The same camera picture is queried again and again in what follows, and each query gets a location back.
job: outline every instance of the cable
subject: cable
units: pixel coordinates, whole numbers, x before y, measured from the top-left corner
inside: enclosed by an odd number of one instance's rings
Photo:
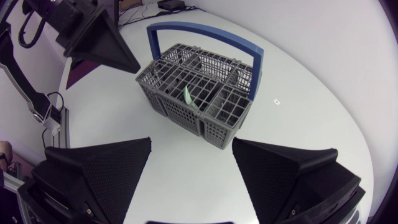
[[[132,6],[130,6],[128,9],[126,9],[126,10],[119,16],[119,18],[122,17],[128,10],[132,9],[132,8],[133,8],[134,6],[136,6],[136,5],[143,6],[142,3],[135,3],[135,4],[133,4]]]
[[[43,140],[43,147],[45,148],[45,142],[44,142],[44,133],[45,133],[45,131],[47,130],[47,128],[46,129],[44,129],[44,131],[43,131],[43,133],[42,133],[42,140]]]
[[[143,12],[141,13],[141,17],[146,18],[147,16],[144,16],[144,12],[145,12],[146,10],[148,10],[148,6],[149,6],[150,4],[155,4],[155,3],[156,3],[156,2],[148,3],[147,6],[145,7],[145,9],[143,10]]]
[[[17,177],[17,164],[20,164],[19,162],[12,162],[10,164],[8,164],[8,168],[7,168],[7,173],[13,177]]]
[[[21,29],[19,30],[19,33],[18,33],[18,42],[19,42],[19,45],[21,45],[22,47],[27,48],[27,49],[33,47],[33,46],[36,44],[37,40],[39,39],[39,37],[40,37],[40,35],[41,35],[42,31],[43,31],[44,24],[45,24],[45,20],[42,19],[42,20],[40,21],[40,24],[39,24],[38,28],[37,28],[37,31],[36,31],[35,36],[33,37],[32,41],[31,41],[29,44],[27,44],[27,43],[25,42],[25,39],[24,39],[25,28],[26,28],[26,25],[27,25],[27,23],[28,23],[30,17],[32,17],[33,12],[34,12],[34,11],[32,10],[32,11],[27,15],[27,17],[26,17],[26,19],[25,19],[25,22],[23,23],[23,25],[22,25]]]
[[[58,110],[59,110],[59,111],[62,111],[62,110],[63,110],[63,103],[64,103],[64,102],[63,102],[63,97],[62,97],[61,93],[55,91],[55,92],[52,92],[52,93],[47,94],[47,97],[50,97],[52,94],[58,94],[59,96],[61,96],[62,106],[61,106],[61,108],[58,109]]]
[[[137,11],[135,11],[135,12],[130,16],[130,18],[127,20],[127,22],[125,22],[123,25],[121,25],[121,26],[119,27],[119,29],[121,29],[122,27],[124,27],[124,25],[126,25],[126,24],[130,21],[130,19],[131,19],[140,9],[143,9],[143,7],[139,7],[139,8],[137,9]]]
[[[177,13],[179,13],[179,12],[192,11],[192,10],[201,10],[201,11],[203,11],[203,12],[206,12],[206,11],[204,11],[203,9],[200,9],[200,8],[198,8],[198,7],[196,7],[196,6],[191,6],[191,7],[185,8],[185,9],[181,9],[181,10],[177,10],[177,11],[172,11],[172,12],[170,12],[170,11],[169,11],[169,12],[162,11],[162,12],[159,12],[158,14],[156,14],[156,15],[154,15],[154,16],[139,17],[139,18],[134,18],[134,19],[132,19],[132,20],[129,19],[129,20],[128,20],[127,22],[125,22],[123,25],[119,26],[119,30],[122,29],[125,25],[133,24],[133,23],[135,23],[135,22],[143,21],[143,20],[145,20],[145,19],[155,18],[155,17],[159,17],[159,16],[165,16],[165,15],[171,15],[171,14],[177,14]]]

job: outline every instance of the dishwasher cutlery basket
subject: dishwasher cutlery basket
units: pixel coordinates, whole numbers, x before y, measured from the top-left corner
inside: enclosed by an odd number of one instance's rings
[[[160,53],[157,30],[207,35],[253,56],[253,67],[198,47],[176,44]],[[241,127],[261,80],[264,51],[232,33],[189,22],[147,27],[153,61],[136,78],[153,109],[224,149]],[[188,105],[184,88],[192,103]]]

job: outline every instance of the white round table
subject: white round table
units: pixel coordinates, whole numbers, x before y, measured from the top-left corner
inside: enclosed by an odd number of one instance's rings
[[[362,178],[359,203],[365,223],[373,197],[373,168],[364,137],[333,94],[306,68],[261,37],[201,11],[146,19],[121,34],[141,64],[152,55],[146,27],[155,22],[186,21],[237,34],[264,49],[262,80],[256,99],[236,137],[302,149],[338,150],[337,161]],[[252,58],[211,38],[183,31],[158,31],[160,48],[196,45],[252,64]],[[149,220],[174,223],[258,223],[231,150],[207,143],[155,112],[137,75],[100,66],[65,90],[70,59],[60,84],[70,110],[71,147],[129,139],[152,139],[152,152],[132,198],[125,223]]]

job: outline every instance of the black device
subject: black device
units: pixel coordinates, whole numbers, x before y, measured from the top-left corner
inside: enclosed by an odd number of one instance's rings
[[[38,13],[43,12],[46,19],[45,11],[52,11],[47,22],[60,33],[57,42],[65,48],[65,56],[138,72],[137,60],[102,5],[97,7],[87,0],[60,1],[56,7],[43,5]]]
[[[184,1],[181,0],[163,0],[157,2],[157,7],[168,11],[175,11],[185,8]]]
[[[18,192],[42,223],[122,224],[149,153],[150,138],[48,147]]]
[[[109,17],[117,27],[119,22],[119,0],[97,0],[98,4],[102,4]]]
[[[336,162],[336,149],[234,138],[232,150],[261,224],[339,223],[364,195],[361,179]]]

